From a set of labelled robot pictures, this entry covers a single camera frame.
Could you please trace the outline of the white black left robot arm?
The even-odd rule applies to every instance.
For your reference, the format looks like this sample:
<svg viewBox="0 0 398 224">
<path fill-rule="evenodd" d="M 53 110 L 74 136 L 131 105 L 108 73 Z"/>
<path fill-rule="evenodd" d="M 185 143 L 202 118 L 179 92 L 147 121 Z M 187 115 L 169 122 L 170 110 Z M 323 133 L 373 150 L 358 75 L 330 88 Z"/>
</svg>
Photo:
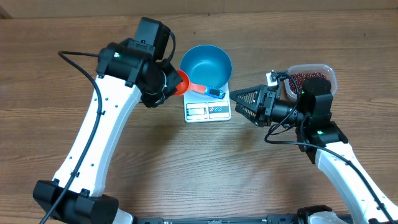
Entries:
<svg viewBox="0 0 398 224">
<path fill-rule="evenodd" d="M 182 79 L 165 56 L 173 32 L 143 17 L 135 36 L 112 42 L 97 54 L 94 92 L 70 152 L 51 180 L 36 183 L 33 197 L 45 218 L 64 223 L 134 223 L 116 198 L 104 194 L 114 150 L 134 108 L 155 108 Z"/>
</svg>

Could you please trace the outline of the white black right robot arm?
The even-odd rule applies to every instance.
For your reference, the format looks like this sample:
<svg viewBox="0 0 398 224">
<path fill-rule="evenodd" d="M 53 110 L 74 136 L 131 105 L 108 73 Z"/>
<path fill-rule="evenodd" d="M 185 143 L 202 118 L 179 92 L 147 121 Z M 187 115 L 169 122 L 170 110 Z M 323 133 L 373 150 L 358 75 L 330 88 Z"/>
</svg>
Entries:
<svg viewBox="0 0 398 224">
<path fill-rule="evenodd" d="M 259 85 L 235 90 L 235 110 L 256 126 L 269 127 L 265 142 L 280 126 L 296 129 L 294 145 L 330 180 L 355 223 L 397 223 L 397 205 L 383 194 L 356 158 L 348 138 L 331 120 L 330 81 L 305 80 L 295 104 L 281 101 L 277 90 Z"/>
</svg>

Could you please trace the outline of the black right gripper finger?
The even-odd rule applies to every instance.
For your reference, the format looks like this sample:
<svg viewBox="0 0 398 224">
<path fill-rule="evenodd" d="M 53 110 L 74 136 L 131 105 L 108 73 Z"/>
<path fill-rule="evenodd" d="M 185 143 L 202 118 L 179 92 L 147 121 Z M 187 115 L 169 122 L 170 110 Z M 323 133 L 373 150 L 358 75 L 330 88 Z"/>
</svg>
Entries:
<svg viewBox="0 0 398 224">
<path fill-rule="evenodd" d="M 238 112 L 239 114 L 243 115 L 246 119 L 248 119 L 250 122 L 252 122 L 256 126 L 264 127 L 264 121 L 261 119 L 260 113 L 253 112 L 240 104 L 237 104 L 235 106 L 235 111 Z"/>
<path fill-rule="evenodd" d="M 264 85 L 253 86 L 241 90 L 231 91 L 229 97 L 237 104 L 243 106 L 254 106 L 257 104 Z"/>
</svg>

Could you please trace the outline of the red measuring scoop blue handle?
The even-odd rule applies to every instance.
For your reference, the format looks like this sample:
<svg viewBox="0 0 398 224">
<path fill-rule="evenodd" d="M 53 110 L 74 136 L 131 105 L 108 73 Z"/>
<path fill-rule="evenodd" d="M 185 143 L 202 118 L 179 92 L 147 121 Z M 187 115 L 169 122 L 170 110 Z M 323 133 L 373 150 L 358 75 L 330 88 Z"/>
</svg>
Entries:
<svg viewBox="0 0 398 224">
<path fill-rule="evenodd" d="M 177 70 L 177 73 L 182 78 L 182 82 L 176 86 L 177 91 L 174 93 L 174 96 L 182 96 L 189 90 L 221 100 L 226 96 L 226 93 L 223 90 L 192 83 L 188 75 L 182 70 Z"/>
</svg>

